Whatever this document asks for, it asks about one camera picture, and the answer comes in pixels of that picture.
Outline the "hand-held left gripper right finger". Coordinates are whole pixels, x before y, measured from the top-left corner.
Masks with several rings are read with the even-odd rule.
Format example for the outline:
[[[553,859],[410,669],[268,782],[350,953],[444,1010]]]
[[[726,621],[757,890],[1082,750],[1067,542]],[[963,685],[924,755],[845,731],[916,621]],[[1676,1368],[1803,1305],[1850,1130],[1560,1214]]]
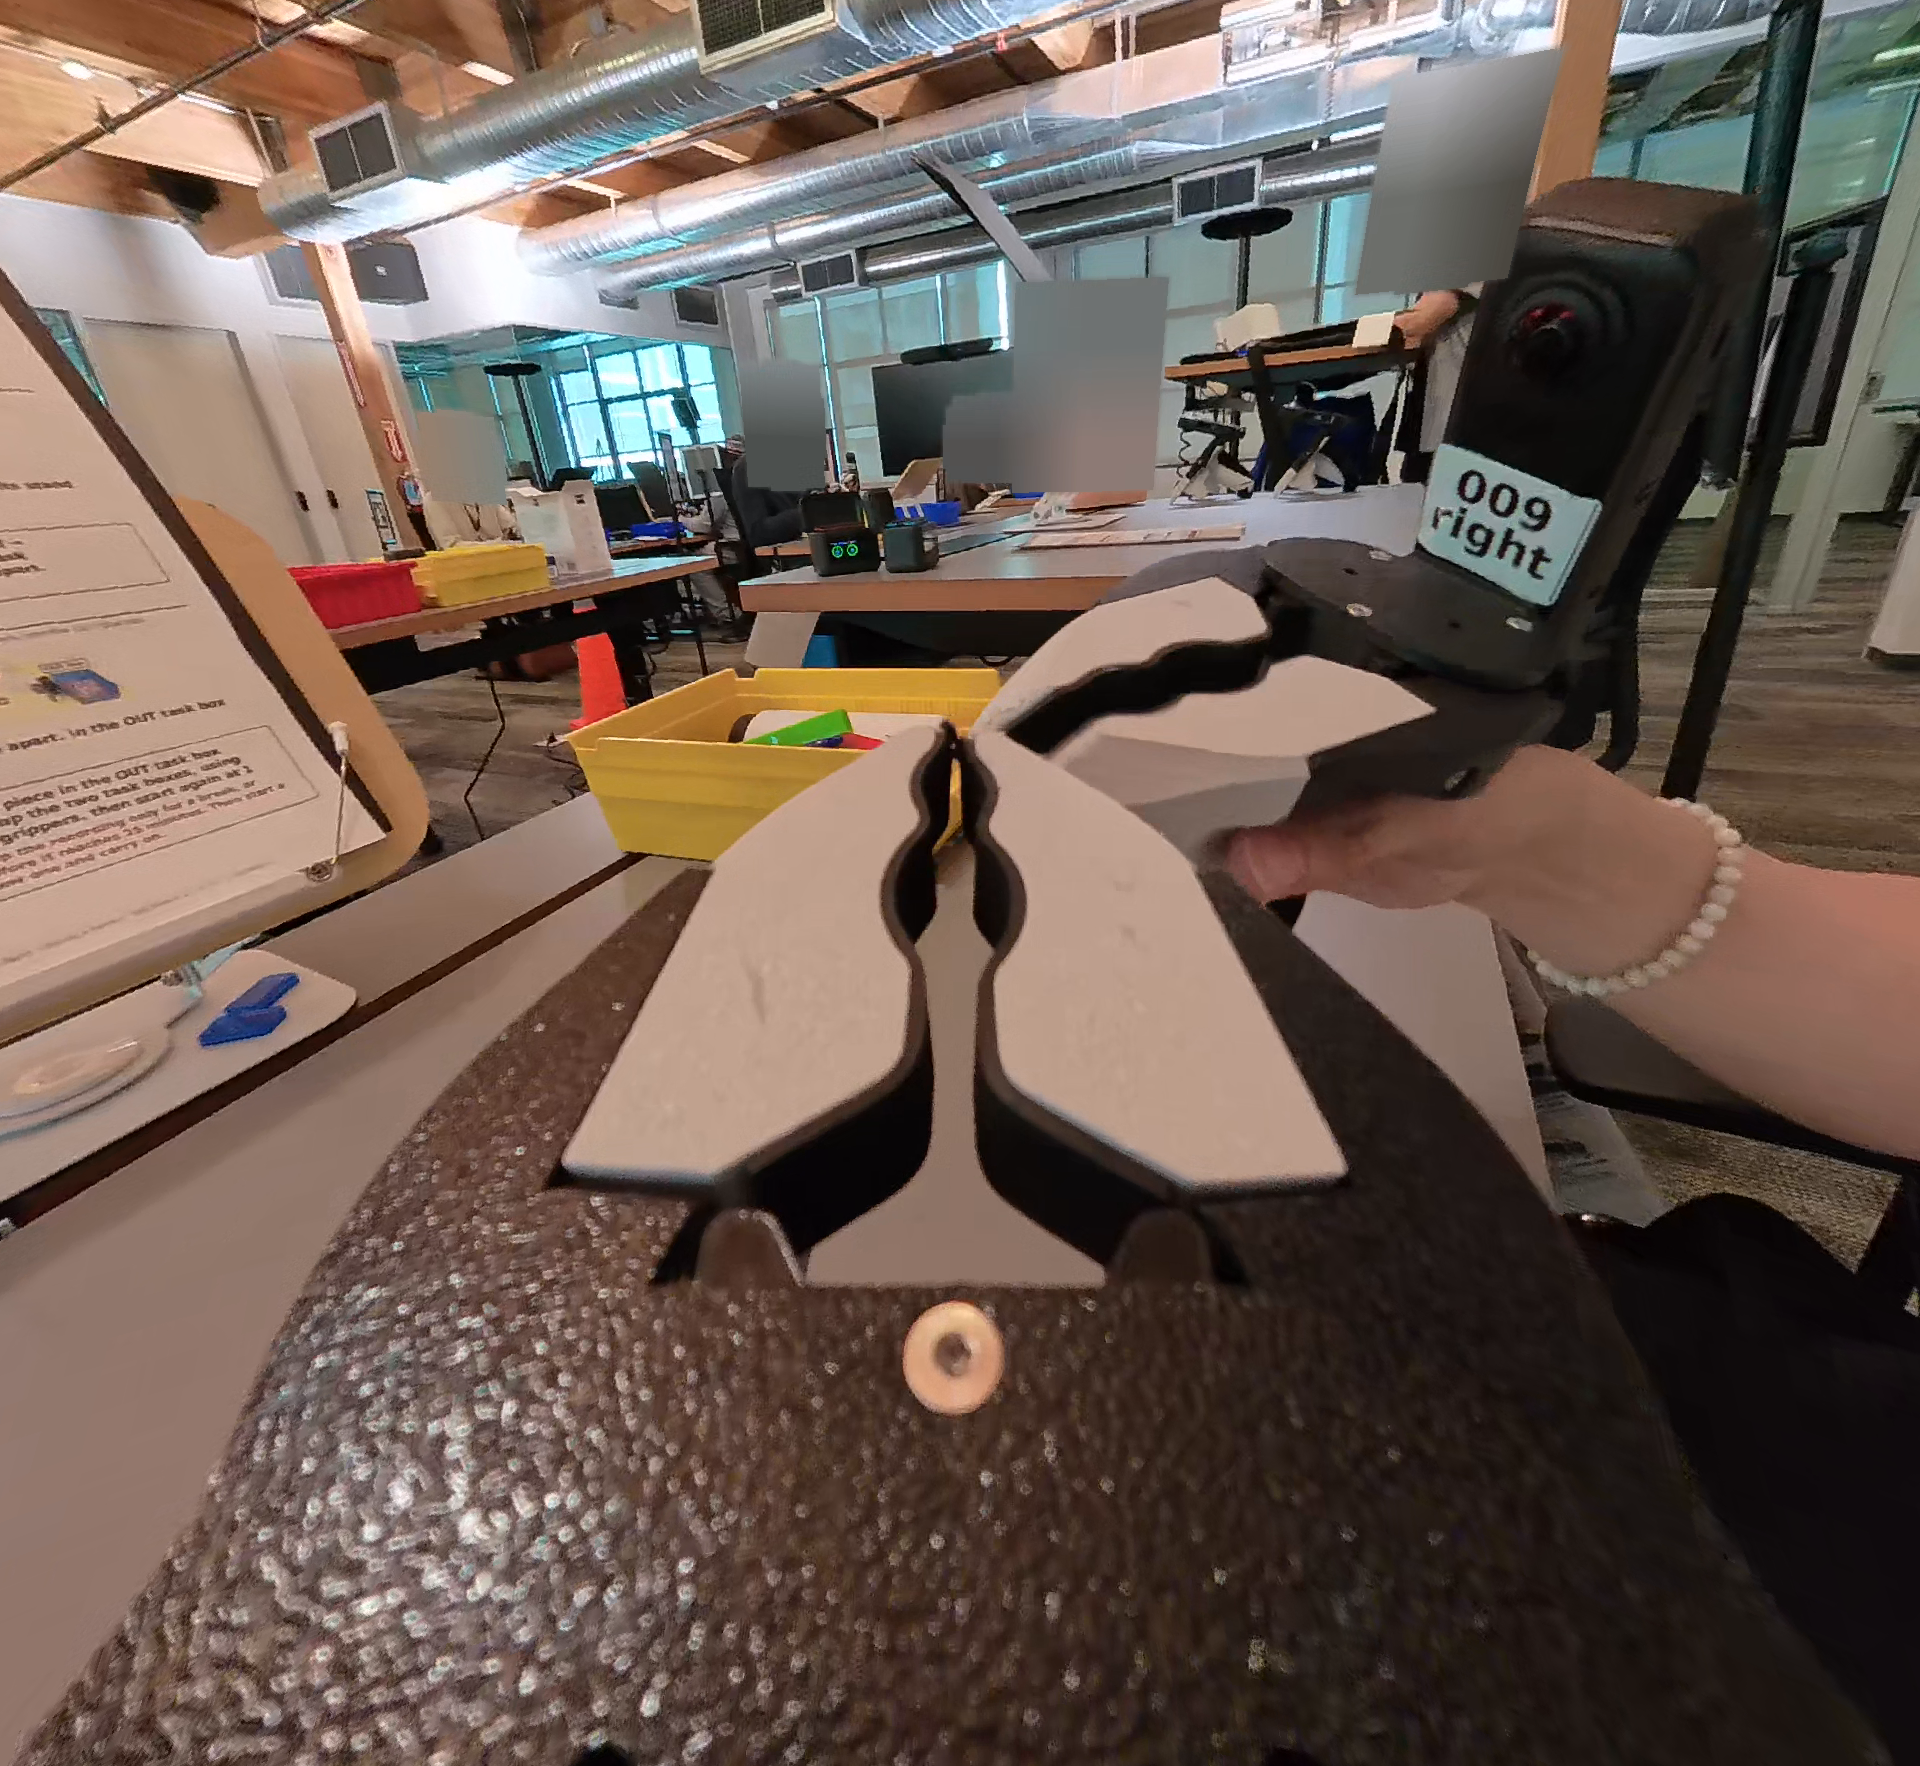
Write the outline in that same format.
[[[971,1119],[1003,1204],[1110,1267],[1148,1215],[1336,1186],[1348,1161],[1192,864],[1082,780],[963,747],[976,990]]]

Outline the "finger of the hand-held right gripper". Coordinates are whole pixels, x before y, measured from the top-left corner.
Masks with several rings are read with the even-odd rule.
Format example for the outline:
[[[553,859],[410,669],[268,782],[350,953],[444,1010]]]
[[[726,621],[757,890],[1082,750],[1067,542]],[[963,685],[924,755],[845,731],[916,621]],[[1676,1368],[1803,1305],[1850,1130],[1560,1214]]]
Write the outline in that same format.
[[[1317,753],[1423,723],[1430,713],[1427,700],[1377,673],[1295,656],[1227,695],[1096,717],[1051,758],[1199,871],[1216,861],[1230,836],[1284,821]]]
[[[1111,714],[1238,691],[1260,673],[1269,646],[1260,603],[1216,578],[1096,603],[1025,659],[976,714],[975,732],[1055,750]]]

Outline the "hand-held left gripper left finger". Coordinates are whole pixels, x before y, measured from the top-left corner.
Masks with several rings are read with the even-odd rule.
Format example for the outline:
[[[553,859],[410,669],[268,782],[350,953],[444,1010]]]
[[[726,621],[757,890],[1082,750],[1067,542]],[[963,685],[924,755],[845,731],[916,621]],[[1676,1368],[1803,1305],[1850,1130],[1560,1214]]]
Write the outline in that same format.
[[[931,1146],[916,940],[953,755],[947,723],[893,732],[714,861],[565,1182],[760,1209],[796,1252],[903,1189]]]

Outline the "yellow plastic bin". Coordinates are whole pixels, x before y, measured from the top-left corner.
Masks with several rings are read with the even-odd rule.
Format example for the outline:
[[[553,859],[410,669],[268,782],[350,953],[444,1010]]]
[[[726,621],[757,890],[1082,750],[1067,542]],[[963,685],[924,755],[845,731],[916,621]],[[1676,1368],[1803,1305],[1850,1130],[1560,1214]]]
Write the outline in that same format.
[[[858,747],[760,745],[770,714],[793,728],[845,713],[858,738],[924,717],[969,732],[1001,691],[995,671],[717,671],[567,736],[611,840],[638,857],[714,861]]]

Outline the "person's right forearm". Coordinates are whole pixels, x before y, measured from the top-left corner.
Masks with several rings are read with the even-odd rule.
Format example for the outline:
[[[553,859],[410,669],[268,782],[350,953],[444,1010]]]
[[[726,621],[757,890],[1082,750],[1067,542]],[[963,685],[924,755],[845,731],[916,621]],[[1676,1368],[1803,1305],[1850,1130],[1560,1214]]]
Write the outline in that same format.
[[[1815,871],[1711,824],[1714,889],[1648,963],[1562,990],[1797,1129],[1916,1157],[1916,878]]]

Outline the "person's right hand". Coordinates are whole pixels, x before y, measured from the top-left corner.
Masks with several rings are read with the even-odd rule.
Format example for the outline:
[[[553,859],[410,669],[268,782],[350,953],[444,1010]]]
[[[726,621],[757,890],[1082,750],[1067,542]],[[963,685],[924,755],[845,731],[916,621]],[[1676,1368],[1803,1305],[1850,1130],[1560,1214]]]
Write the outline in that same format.
[[[1718,849],[1710,821],[1524,747],[1464,799],[1382,796],[1235,832],[1227,868],[1260,903],[1464,905],[1578,978],[1612,978],[1693,919]]]

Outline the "grey-top wood-edged desk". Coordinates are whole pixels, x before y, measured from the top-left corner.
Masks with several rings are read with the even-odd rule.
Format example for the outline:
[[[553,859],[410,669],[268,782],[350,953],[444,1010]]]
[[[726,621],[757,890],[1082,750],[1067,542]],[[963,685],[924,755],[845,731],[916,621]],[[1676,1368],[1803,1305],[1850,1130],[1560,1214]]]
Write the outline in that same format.
[[[1151,498],[1117,511],[1096,527],[1221,527],[1244,524],[1247,536],[1227,548],[1253,548],[1288,536],[1339,536],[1388,553],[1405,553],[1423,523],[1418,488],[1367,488],[1360,492],[1310,496],[1257,492],[1222,504]],[[979,536],[969,552],[943,546],[934,572],[896,578],[890,572],[818,581],[810,568],[745,581],[738,600],[753,615],[960,615],[960,613],[1067,613],[1105,597],[1124,578],[1148,565],[1184,562],[1222,548],[1074,548],[1026,552],[1025,527],[1012,536]]]

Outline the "black tripod stand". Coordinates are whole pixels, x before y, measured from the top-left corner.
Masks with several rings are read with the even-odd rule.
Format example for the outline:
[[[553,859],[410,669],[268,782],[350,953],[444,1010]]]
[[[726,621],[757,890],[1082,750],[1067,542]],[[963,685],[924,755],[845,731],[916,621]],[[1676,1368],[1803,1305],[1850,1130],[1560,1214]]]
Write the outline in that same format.
[[[1764,391],[1756,391],[1771,291],[1778,272],[1787,195],[1815,69],[1827,0],[1775,4],[1761,88],[1743,164],[1743,192],[1761,220],[1764,268],[1756,299],[1732,334],[1732,365],[1714,395],[1701,461],[1702,477],[1732,488],[1732,514],[1714,575],[1714,597],[1691,659],[1691,679],[1661,773],[1661,796],[1696,796],[1711,750],[1726,676],[1742,643],[1743,613],[1761,556],[1764,531],[1784,470],[1787,436],[1835,284],[1841,240],[1815,239],[1787,275],[1783,326],[1771,344]]]

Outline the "black computer monitor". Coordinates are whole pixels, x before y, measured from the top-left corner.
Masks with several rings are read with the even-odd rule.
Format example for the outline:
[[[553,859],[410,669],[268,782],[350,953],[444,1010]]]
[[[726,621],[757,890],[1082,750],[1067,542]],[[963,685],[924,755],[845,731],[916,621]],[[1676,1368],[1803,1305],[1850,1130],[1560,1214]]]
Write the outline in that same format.
[[[899,477],[909,464],[943,458],[947,408],[1012,388],[1012,356],[984,353],[963,362],[896,362],[871,367],[878,474]]]

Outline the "wooden-top equipment cart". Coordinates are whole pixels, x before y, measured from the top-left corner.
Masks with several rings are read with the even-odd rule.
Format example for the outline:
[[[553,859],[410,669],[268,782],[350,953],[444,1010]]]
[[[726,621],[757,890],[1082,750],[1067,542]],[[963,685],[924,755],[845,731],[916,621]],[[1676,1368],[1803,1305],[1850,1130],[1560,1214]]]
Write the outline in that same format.
[[[1177,477],[1211,498],[1354,496],[1388,480],[1388,452],[1418,356],[1391,318],[1260,340],[1165,367],[1183,391]]]

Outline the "stack of yellow bins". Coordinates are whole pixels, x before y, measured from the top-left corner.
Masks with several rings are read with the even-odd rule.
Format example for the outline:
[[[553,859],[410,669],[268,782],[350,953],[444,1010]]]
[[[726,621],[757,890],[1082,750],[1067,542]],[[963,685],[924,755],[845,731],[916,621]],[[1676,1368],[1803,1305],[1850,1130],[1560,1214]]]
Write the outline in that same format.
[[[553,589],[534,542],[464,542],[419,553],[410,575],[423,611],[457,611]]]

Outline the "white cardboard box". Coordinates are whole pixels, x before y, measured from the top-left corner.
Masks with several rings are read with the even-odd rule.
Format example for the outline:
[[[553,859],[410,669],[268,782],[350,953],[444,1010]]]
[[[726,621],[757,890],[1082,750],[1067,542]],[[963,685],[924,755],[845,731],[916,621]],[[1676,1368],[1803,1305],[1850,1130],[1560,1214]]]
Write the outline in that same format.
[[[529,483],[508,488],[515,527],[526,546],[540,546],[555,581],[611,575],[605,523],[592,477],[553,490]]]

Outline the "instruction sheet on board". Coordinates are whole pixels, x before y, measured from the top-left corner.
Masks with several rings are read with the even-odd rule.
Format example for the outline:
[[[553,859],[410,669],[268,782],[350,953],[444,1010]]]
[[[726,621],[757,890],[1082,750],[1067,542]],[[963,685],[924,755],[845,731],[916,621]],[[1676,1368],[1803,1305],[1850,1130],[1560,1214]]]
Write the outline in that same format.
[[[372,802],[388,821],[382,837],[346,857],[330,878],[281,899],[268,927],[382,886],[419,854],[428,836],[428,791],[414,769],[267,540],[195,498],[176,498],[176,511],[246,606],[275,669],[289,673],[324,728],[346,728],[349,773],[366,785]]]

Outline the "red plastic bin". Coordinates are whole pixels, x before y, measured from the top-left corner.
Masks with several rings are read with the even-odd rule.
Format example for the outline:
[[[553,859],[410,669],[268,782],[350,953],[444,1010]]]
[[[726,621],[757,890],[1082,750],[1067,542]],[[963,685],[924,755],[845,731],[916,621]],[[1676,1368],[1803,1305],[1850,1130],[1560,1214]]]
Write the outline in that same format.
[[[350,630],[422,613],[412,565],[403,559],[289,568],[324,630]]]

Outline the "printed instruction sheet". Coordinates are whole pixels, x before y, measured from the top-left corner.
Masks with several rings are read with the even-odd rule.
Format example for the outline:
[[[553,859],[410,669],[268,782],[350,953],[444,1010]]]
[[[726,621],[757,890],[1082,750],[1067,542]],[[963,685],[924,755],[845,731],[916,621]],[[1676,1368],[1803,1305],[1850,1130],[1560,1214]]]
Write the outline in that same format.
[[[2,1042],[268,931],[388,821],[2,283]]]

